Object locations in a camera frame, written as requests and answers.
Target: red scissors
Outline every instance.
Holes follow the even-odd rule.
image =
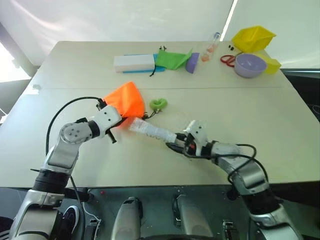
[[[238,53],[237,55],[233,56],[233,55],[224,55],[222,57],[220,57],[220,61],[224,64],[226,64],[228,67],[234,68],[235,64],[234,62],[236,61],[236,57],[241,54]]]

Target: white sponge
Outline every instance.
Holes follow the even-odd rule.
[[[155,68],[155,59],[153,54],[115,56],[113,66],[117,73],[153,70]]]

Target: clear plastic bottle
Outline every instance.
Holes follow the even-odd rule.
[[[137,117],[129,126],[129,130],[136,133],[145,134],[149,137],[162,140],[166,143],[174,143],[177,138],[177,135],[175,133],[172,133],[164,128],[153,126],[152,124]]]
[[[208,42],[209,42],[209,46],[205,49],[204,52],[202,52],[201,54],[201,60],[202,62],[208,62],[210,61],[210,59],[212,58],[212,55],[214,54],[217,46],[218,46],[218,43],[219,43],[219,40],[220,40],[220,33],[219,32],[216,32],[215,34],[213,34]]]

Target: black cable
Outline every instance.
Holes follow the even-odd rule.
[[[152,77],[154,74],[155,74],[155,71],[156,71],[156,65],[154,65],[154,69],[153,69],[153,72],[149,75],[149,77]]]
[[[240,157],[240,158],[246,158],[248,159],[248,161],[246,161],[245,163],[241,164],[239,167],[237,167],[235,170],[233,170],[229,175],[228,175],[228,181],[229,183],[233,184],[232,181],[230,180],[230,177],[231,175],[233,175],[235,172],[237,172],[239,169],[243,168],[245,165],[247,165],[250,161],[253,161],[255,163],[257,163],[264,175],[265,175],[265,178],[266,180],[268,181],[269,178],[268,178],[268,174],[267,174],[267,171],[266,169],[264,168],[264,166],[257,160],[255,159],[255,156],[257,154],[257,150],[254,146],[252,145],[249,145],[249,144],[237,144],[238,146],[246,146],[246,147],[252,147],[254,153],[252,156],[247,156],[247,155],[243,155],[243,154],[216,154],[214,156],[212,155],[202,155],[202,156],[195,156],[195,155],[190,155],[187,153],[186,151],[186,148],[183,148],[183,151],[182,151],[182,154],[185,155],[186,157],[188,158],[193,158],[193,159],[218,159],[218,158],[230,158],[230,157]]]
[[[148,116],[148,113],[147,112],[144,112],[144,115],[142,117],[142,120],[146,120],[146,119],[150,119],[152,118],[154,115],[158,114],[159,111],[156,111],[156,110],[153,110],[153,112],[151,113],[150,116]]]
[[[82,215],[83,215],[81,240],[84,240],[85,230],[86,230],[86,214],[85,214],[84,207],[83,207],[83,205],[81,204],[80,197],[79,197],[79,194],[78,194],[78,190],[77,190],[77,187],[76,187],[76,185],[75,185],[75,181],[74,181],[74,179],[73,179],[72,176],[70,176],[70,180],[71,180],[71,183],[72,183],[72,186],[73,186],[73,189],[74,189],[76,198],[77,198],[78,203],[79,203],[79,205],[80,205],[80,207],[81,207],[81,211],[82,211]]]
[[[237,144],[237,146],[239,146],[239,147],[249,147],[249,148],[251,148],[252,150],[253,150],[253,154],[252,154],[252,156],[251,156],[251,158],[252,159],[249,159],[248,161],[246,161],[245,163],[243,163],[243,164],[241,164],[239,167],[237,167],[236,169],[234,169],[232,172],[230,172],[229,174],[228,174],[228,177],[227,177],[227,179],[228,179],[228,182],[230,183],[230,184],[232,184],[232,181],[231,181],[231,177],[232,177],[232,175],[234,174],[234,173],[236,173],[237,171],[239,171],[241,168],[243,168],[244,166],[246,166],[248,163],[250,163],[250,161],[255,161],[255,160],[253,160],[255,157],[256,157],[256,155],[257,155],[257,149],[253,146],[253,145],[250,145],[250,144]],[[264,169],[264,167],[262,168],[262,170],[263,170],[263,172],[264,172],[264,174],[265,174],[265,177],[266,177],[266,179],[268,179],[268,175],[266,175],[266,170]]]
[[[54,117],[52,118],[49,126],[48,126],[48,130],[46,131],[46,137],[45,137],[45,155],[48,154],[49,152],[49,138],[50,138],[50,131],[51,131],[51,128],[52,128],[52,125],[54,124],[54,121],[56,120],[57,116],[61,113],[61,111],[63,109],[65,109],[68,105],[76,102],[76,101],[79,101],[79,100],[82,100],[82,99],[95,99],[95,100],[100,100],[99,97],[95,97],[95,96],[83,96],[83,97],[78,97],[78,98],[75,98],[69,102],[67,102],[65,105],[63,105],[59,111],[56,112],[56,114],[54,115]]]
[[[249,217],[249,221],[248,221],[248,234],[246,236],[247,240],[250,240],[251,239],[251,217]]]

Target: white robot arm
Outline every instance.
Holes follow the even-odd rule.
[[[62,127],[57,144],[47,154],[33,188],[23,200],[10,229],[9,239],[55,239],[62,219],[56,208],[65,196],[65,187],[78,159],[79,147],[95,137],[110,135],[110,128],[121,120],[118,111],[108,105],[88,120]]]
[[[187,157],[211,160],[223,169],[232,179],[232,184],[249,210],[249,217],[260,228],[265,239],[303,239],[285,208],[272,193],[266,172],[258,161],[242,155],[238,145],[209,142],[197,120],[193,120],[184,133],[177,133],[177,138],[182,141],[180,146],[174,143],[166,145]]]

